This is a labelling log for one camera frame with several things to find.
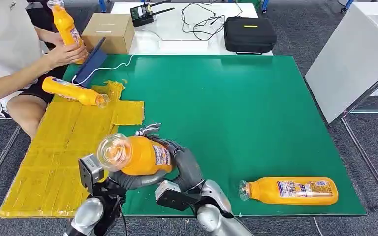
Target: person's arm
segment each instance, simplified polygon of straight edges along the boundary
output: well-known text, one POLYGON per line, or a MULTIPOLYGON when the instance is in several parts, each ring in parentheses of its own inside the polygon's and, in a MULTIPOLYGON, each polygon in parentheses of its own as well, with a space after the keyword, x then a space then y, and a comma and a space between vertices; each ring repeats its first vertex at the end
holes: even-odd
POLYGON ((41 41, 52 43, 55 46, 63 45, 63 40, 60 37, 59 33, 54 33, 42 28, 39 28, 37 26, 34 26, 35 31, 37 32, 38 38, 41 41))
POLYGON ((0 77, 0 99, 22 89, 25 85, 32 83, 40 75, 51 69, 47 58, 42 57, 33 64, 11 75, 0 77))
POLYGON ((0 77, 0 99, 22 89, 46 72, 56 67, 73 63, 86 55, 87 52, 84 46, 79 48, 75 44, 57 46, 33 64, 13 74, 0 77))

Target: person's leg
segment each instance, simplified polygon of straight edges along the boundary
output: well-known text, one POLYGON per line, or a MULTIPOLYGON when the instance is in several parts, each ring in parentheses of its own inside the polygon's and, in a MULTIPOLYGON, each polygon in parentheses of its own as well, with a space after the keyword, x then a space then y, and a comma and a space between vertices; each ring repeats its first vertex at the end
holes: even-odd
POLYGON ((46 108, 47 103, 43 99, 31 95, 13 97, 6 106, 14 121, 20 125, 31 139, 37 133, 46 108))

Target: person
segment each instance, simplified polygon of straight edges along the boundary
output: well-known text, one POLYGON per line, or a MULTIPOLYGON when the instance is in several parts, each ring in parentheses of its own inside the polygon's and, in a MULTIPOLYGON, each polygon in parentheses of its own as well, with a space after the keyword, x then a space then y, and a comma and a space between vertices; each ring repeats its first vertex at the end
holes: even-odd
POLYGON ((26 0, 0 0, 0 114, 36 135, 52 95, 42 90, 45 77, 61 77, 63 66, 84 59, 84 46, 64 45, 58 33, 35 27, 26 0), (43 43, 55 48, 44 55, 43 43))

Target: brown cardboard box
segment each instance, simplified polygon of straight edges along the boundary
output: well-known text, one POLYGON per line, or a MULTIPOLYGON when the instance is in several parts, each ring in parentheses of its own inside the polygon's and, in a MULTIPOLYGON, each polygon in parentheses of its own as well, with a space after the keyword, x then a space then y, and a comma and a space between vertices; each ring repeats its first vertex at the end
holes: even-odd
POLYGON ((82 38, 88 51, 106 37, 102 50, 108 54, 128 54, 134 38, 130 15, 94 13, 83 31, 82 38))

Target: white table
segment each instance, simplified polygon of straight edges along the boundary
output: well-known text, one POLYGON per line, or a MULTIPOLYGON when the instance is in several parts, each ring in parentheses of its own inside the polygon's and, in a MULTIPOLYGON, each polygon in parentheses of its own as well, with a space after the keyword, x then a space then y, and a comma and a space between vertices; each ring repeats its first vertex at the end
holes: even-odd
MULTIPOLYGON (((116 2, 111 14, 130 14, 131 8, 141 4, 140 2, 116 2)), ((154 6, 153 12, 172 7, 175 9, 155 16, 153 23, 136 27, 130 54, 234 55, 235 52, 230 52, 225 48, 223 30, 208 41, 198 40, 193 33, 182 32, 181 14, 182 9, 187 5, 188 3, 164 3, 154 6)), ((238 5, 243 11, 240 16, 257 18, 252 3, 239 3, 238 5)), ((240 13, 240 9, 235 3, 213 3, 211 5, 202 4, 201 6, 215 12, 217 16, 231 17, 240 13)), ((212 13, 205 9, 196 5, 189 6, 185 10, 185 21, 190 25, 184 26, 185 31, 192 30, 194 24, 211 16, 212 13)), ((207 24, 197 30, 214 32, 222 23, 223 21, 217 20, 212 25, 207 24)), ((197 33, 197 36, 201 39, 209 37, 209 35, 203 33, 197 33)), ((272 55, 272 52, 264 53, 264 55, 272 55)))

